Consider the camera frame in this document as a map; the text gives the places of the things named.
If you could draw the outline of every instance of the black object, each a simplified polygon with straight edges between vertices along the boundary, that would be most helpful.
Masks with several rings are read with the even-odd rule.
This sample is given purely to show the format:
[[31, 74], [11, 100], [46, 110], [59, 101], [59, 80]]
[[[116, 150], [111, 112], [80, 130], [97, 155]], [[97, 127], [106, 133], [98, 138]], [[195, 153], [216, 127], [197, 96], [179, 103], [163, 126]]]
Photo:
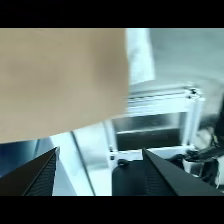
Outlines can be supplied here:
[[112, 173], [113, 196], [222, 196], [202, 180], [148, 150], [143, 160], [129, 161]]
[[51, 196], [56, 170], [54, 148], [0, 179], [0, 196]]

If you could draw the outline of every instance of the brown surface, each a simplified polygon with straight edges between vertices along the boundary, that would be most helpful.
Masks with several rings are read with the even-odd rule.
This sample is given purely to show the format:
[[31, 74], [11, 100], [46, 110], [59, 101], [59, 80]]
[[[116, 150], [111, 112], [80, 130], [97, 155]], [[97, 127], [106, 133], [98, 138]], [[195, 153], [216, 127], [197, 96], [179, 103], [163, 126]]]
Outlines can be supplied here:
[[0, 29], [0, 142], [37, 139], [120, 114], [124, 29]]

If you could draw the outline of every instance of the beige object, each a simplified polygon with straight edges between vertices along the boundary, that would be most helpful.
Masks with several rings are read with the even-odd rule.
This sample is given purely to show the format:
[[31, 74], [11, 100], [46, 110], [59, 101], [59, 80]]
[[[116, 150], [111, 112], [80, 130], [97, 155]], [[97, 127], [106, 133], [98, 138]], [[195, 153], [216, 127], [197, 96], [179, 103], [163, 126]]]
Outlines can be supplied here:
[[38, 139], [125, 109], [124, 29], [0, 29], [0, 142]]

